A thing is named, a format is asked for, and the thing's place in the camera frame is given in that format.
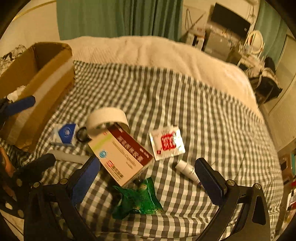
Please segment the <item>red white medicine box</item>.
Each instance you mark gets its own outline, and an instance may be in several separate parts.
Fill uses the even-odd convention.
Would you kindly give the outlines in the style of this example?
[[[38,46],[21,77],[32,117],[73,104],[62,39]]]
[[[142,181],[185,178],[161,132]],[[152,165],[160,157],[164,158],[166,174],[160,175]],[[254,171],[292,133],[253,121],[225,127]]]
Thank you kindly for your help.
[[[118,124],[103,130],[88,145],[122,188],[132,183],[154,162],[153,155]]]

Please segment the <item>floral pillow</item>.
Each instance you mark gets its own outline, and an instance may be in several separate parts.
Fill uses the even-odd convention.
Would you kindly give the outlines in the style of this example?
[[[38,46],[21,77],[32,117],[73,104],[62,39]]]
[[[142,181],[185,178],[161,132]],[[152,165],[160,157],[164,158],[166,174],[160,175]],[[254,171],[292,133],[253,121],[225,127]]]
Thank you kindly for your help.
[[[12,51],[5,54],[3,57],[1,57],[0,62],[0,75],[2,75],[9,66],[15,61],[15,59],[20,56],[23,52],[26,51],[26,47],[24,45],[18,45],[15,47]]]

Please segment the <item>blue white tissue pack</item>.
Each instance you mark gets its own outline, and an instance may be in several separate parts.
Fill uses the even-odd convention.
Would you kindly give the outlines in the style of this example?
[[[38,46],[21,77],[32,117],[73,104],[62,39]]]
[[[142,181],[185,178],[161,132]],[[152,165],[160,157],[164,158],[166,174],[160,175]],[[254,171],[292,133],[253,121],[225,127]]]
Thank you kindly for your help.
[[[79,126],[76,123],[56,123],[50,136],[50,144],[74,147],[77,143],[76,133]]]

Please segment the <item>white flat strip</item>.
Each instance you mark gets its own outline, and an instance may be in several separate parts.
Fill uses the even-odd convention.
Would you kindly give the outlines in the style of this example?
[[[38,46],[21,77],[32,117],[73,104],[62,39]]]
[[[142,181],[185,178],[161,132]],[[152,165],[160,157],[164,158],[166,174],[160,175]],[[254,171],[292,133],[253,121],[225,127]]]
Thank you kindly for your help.
[[[49,150],[48,154],[53,154],[55,159],[58,161],[71,162],[81,165],[84,165],[90,158],[89,156],[68,154],[59,150]]]

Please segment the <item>white small tube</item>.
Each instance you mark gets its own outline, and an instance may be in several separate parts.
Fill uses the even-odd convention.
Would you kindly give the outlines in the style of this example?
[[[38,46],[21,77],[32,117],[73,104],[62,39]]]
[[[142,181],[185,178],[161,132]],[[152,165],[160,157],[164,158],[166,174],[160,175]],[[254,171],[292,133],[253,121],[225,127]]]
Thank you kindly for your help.
[[[176,170],[181,172],[183,175],[185,175],[187,178],[192,180],[198,186],[201,186],[201,182],[196,175],[195,168],[191,164],[189,164],[183,160],[180,160],[176,164]]]

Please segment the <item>green snack wrapper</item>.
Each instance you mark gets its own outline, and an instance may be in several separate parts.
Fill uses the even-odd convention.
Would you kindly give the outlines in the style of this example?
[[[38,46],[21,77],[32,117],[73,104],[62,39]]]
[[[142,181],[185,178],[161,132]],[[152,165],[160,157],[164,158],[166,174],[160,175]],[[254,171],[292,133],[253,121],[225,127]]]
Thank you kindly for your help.
[[[120,201],[112,217],[123,220],[129,214],[159,214],[163,212],[163,207],[156,197],[154,182],[151,177],[143,180],[137,187],[122,188],[114,186],[120,193]]]

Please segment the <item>green curtain left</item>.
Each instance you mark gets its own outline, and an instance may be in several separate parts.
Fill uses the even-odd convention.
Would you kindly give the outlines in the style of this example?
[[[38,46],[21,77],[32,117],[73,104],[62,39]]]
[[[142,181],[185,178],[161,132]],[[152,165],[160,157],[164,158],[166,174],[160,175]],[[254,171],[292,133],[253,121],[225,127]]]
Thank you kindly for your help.
[[[82,36],[181,37],[183,1],[57,1],[61,40]]]

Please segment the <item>white louvered wardrobe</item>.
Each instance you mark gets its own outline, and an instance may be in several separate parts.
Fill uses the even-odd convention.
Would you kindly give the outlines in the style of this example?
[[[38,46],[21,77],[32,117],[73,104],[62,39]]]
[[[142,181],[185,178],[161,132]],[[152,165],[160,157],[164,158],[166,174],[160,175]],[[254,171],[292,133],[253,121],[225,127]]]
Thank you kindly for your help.
[[[276,66],[282,88],[278,98],[264,105],[276,149],[295,148],[295,39],[286,35]]]

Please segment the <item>red white sachet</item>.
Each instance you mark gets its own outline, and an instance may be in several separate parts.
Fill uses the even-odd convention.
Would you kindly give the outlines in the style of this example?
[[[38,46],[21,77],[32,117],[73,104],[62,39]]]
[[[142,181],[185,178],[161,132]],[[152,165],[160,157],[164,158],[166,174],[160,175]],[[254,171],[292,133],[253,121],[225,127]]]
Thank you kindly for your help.
[[[175,157],[186,152],[178,126],[164,126],[153,130],[149,133],[149,138],[156,161]]]

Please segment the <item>checkered bed sheet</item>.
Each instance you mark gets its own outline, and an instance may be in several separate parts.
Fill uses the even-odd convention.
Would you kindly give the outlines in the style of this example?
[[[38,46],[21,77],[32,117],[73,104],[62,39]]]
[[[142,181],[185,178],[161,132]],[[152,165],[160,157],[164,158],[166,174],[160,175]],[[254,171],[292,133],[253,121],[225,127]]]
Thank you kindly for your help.
[[[78,210],[99,240],[195,240],[217,206],[208,195],[173,166],[179,159],[194,163],[204,158],[225,179],[242,186],[259,183],[264,191],[275,236],[283,196],[278,154],[261,115],[241,101],[171,70],[92,64],[75,61],[74,88],[48,121],[36,149],[26,154],[1,141],[10,159],[24,165],[46,154],[56,123],[85,125],[93,111],[107,106],[122,109],[130,134],[147,150],[149,133],[177,126],[185,154],[154,162],[144,173],[151,177],[163,212],[112,217],[120,199],[114,180],[101,170]]]

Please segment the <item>chair with clothes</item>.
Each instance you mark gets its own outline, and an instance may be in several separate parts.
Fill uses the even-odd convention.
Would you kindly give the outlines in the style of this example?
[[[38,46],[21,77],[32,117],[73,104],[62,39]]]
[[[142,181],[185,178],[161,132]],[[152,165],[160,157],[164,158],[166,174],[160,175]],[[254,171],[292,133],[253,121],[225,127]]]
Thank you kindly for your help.
[[[257,104],[260,106],[275,98],[278,98],[282,92],[278,78],[276,76],[275,64],[271,57],[266,57],[264,67],[249,68],[246,75],[250,81],[251,87],[255,93]]]

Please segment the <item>grey mini fridge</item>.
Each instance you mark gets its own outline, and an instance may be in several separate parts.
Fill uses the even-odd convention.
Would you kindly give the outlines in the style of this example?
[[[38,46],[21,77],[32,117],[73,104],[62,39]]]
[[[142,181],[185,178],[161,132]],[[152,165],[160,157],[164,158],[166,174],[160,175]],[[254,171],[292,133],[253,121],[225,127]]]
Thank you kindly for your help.
[[[234,48],[240,40],[240,37],[230,30],[215,25],[208,25],[206,28],[203,51],[214,58],[226,62],[231,49]]]

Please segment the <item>oval vanity mirror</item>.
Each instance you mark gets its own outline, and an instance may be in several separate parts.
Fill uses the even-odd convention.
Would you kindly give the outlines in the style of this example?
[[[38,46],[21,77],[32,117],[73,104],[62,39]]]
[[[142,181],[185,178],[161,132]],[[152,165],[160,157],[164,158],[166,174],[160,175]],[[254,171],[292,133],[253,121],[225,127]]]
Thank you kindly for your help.
[[[259,55],[264,49],[264,40],[261,32],[259,30],[253,30],[248,34],[245,43],[244,49],[247,54],[250,55]]]

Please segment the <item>white crate shelf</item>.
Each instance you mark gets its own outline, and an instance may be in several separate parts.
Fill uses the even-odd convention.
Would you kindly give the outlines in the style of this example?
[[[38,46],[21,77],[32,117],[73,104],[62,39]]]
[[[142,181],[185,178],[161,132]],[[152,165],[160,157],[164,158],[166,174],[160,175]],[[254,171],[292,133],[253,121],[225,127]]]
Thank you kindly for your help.
[[[187,45],[190,45],[198,50],[202,50],[203,49],[203,45],[204,45],[204,40],[205,40],[205,31],[190,31],[187,32],[186,34],[186,41],[185,43]]]

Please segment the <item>green curtain right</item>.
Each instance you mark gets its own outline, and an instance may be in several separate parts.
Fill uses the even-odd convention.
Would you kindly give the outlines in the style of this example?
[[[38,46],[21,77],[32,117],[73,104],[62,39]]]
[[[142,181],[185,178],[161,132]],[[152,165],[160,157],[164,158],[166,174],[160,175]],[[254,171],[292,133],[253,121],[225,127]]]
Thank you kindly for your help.
[[[259,12],[254,27],[263,37],[263,56],[278,63],[287,35],[287,24],[279,13],[266,1],[260,1]]]

